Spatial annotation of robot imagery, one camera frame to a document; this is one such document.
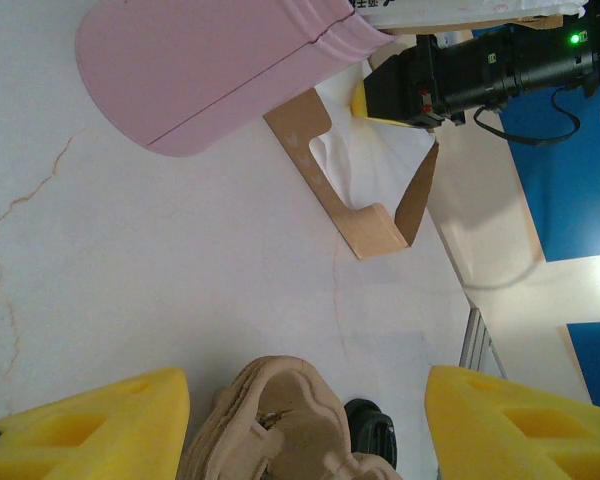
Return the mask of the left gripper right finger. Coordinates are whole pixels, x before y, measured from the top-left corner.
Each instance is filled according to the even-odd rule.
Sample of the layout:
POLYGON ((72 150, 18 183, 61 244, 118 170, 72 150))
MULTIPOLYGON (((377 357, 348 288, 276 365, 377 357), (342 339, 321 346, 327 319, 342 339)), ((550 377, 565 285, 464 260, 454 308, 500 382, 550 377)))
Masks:
POLYGON ((455 366, 424 403, 445 479, 600 479, 600 407, 455 366))

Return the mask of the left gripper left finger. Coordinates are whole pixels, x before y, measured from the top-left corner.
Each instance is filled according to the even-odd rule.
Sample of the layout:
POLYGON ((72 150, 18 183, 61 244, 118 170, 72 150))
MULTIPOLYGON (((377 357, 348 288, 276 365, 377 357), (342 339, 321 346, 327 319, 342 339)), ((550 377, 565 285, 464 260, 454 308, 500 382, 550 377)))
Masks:
POLYGON ((173 479, 189 421, 164 368, 0 419, 0 479, 173 479))

